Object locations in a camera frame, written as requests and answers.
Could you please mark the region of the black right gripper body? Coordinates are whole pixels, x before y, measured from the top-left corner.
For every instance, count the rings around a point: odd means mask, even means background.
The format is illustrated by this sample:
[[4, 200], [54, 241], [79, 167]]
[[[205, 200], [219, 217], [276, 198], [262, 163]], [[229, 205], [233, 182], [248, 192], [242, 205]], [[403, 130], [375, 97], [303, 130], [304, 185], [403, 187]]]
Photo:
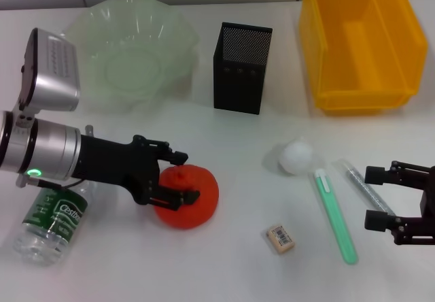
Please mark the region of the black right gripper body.
[[423, 194], [420, 202], [421, 216], [434, 218], [434, 167], [431, 167], [425, 180]]

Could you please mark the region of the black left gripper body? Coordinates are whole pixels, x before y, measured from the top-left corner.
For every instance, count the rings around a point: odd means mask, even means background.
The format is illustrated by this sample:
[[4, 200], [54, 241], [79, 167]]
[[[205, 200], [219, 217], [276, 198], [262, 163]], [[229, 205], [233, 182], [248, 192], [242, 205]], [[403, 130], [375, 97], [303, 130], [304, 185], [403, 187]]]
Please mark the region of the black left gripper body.
[[76, 178], [125, 188], [139, 205], [162, 203], [160, 141], [134, 135], [129, 144], [81, 136]]

